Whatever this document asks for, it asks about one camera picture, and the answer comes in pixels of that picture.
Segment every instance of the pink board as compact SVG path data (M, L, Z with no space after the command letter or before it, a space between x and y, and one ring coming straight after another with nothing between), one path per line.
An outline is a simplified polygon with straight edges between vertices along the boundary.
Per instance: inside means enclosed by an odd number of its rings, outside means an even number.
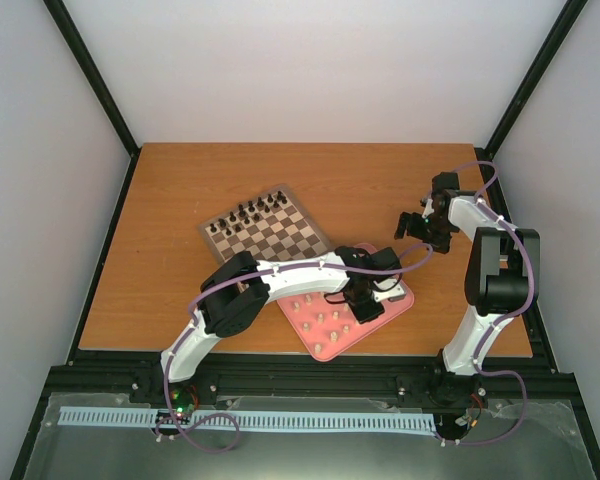
M377 252L368 243L356 247L364 248L369 253ZM401 285L406 297L396 302L382 302L385 313L364 324L356 321L346 304L330 305L320 293L286 297L278 300L278 305L309 354L320 362L327 362L412 307L413 292L404 282ZM331 297L331 301L337 299L337 296Z

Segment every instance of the wooden tabletop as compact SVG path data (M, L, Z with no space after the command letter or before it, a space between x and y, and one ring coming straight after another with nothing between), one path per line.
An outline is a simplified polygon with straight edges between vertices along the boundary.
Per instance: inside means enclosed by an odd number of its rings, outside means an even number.
M475 160L471 145L440 144L146 144L129 189L82 349L162 350L188 319L187 304L218 264L198 224L280 183L288 184L333 245L368 242L400 252L393 240L402 211L420 211L431 178ZM478 168L463 189L482 184ZM406 313L347 353L434 355L453 337L467 304L464 275L471 244L454 236L404 281L415 294ZM416 262L414 253L403 265ZM305 352L279 307L267 305L251 328L222 340L225 352ZM491 354L530 356L521 319Z

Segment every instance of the white wall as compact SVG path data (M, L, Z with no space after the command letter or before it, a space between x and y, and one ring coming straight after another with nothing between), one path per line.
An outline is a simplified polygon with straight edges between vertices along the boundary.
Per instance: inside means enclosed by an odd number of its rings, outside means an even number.
M0 1L0 479L66 360L127 162L42 1Z
M540 307L600 443L600 0L589 2L496 157L542 243Z
M67 0L140 142L474 142L564 0Z

